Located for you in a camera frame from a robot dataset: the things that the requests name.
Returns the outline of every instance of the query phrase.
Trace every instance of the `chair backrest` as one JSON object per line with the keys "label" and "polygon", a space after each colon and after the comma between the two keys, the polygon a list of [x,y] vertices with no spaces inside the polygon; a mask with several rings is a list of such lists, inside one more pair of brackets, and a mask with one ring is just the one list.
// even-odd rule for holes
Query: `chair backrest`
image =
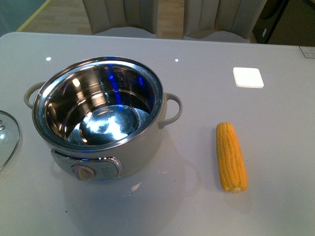
{"label": "chair backrest", "polygon": [[112,28],[157,31],[158,0],[83,0],[92,34]]}
{"label": "chair backrest", "polygon": [[185,0],[184,36],[228,31],[248,39],[267,0]]}

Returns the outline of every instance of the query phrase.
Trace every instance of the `white label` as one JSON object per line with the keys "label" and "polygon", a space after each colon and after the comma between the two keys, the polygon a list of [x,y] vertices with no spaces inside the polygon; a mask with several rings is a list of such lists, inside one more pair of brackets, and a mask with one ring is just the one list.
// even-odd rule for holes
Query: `white label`
{"label": "white label", "polygon": [[262,37],[265,36],[266,32],[267,32],[267,29],[265,28],[264,32],[262,33]]}
{"label": "white label", "polygon": [[315,47],[300,47],[306,58],[315,58]]}
{"label": "white label", "polygon": [[245,88],[262,88],[264,82],[257,68],[234,67],[233,74],[236,86]]}

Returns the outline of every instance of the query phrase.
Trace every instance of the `beige chair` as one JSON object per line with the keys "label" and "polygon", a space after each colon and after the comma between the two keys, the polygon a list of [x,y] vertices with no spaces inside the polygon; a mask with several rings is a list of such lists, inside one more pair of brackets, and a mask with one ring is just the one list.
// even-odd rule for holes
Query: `beige chair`
{"label": "beige chair", "polygon": [[83,0],[92,34],[156,38],[158,0]]}
{"label": "beige chair", "polygon": [[183,39],[250,43],[267,0],[185,0]]}

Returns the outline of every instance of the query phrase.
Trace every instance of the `yellow corn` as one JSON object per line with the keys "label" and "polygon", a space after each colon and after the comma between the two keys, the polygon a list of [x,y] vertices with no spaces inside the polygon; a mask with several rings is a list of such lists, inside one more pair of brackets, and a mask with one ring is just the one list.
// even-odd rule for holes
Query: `yellow corn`
{"label": "yellow corn", "polygon": [[239,193],[247,189],[247,174],[233,125],[217,125],[217,156],[221,186],[225,191]]}

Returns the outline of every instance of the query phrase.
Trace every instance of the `pot rim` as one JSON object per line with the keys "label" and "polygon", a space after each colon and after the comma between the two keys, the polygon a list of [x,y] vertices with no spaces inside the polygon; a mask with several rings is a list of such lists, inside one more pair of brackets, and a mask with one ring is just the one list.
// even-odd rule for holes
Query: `pot rim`
{"label": "pot rim", "polygon": [[[103,145],[77,145],[70,143],[57,134],[55,134],[50,126],[47,123],[47,100],[49,100],[49,95],[54,91],[55,88],[63,85],[67,80],[70,80],[71,75],[75,72],[87,69],[91,65],[107,65],[107,64],[116,64],[116,65],[123,65],[128,69],[132,69],[135,72],[144,76],[152,85],[155,92],[155,103],[147,120],[140,126],[136,131],[131,133],[130,135],[126,136],[123,139],[118,141],[114,141],[111,143],[103,144]],[[159,80],[158,76],[153,72],[149,67],[145,66],[144,64],[137,62],[132,59],[124,58],[124,57],[116,57],[116,56],[105,56],[105,57],[97,57],[91,59],[85,59],[79,61],[75,64],[72,64],[65,69],[61,70],[54,76],[52,76],[49,80],[47,80],[44,85],[39,89],[32,108],[32,119],[33,123],[41,135],[41,137],[47,141],[48,143],[52,144],[55,147],[58,147],[62,150],[69,150],[69,151],[79,151],[79,152],[98,152],[104,150],[111,150],[126,143],[131,142],[132,140],[136,139],[146,130],[148,130],[153,123],[159,117],[161,110],[164,105],[164,92],[161,81]]]}

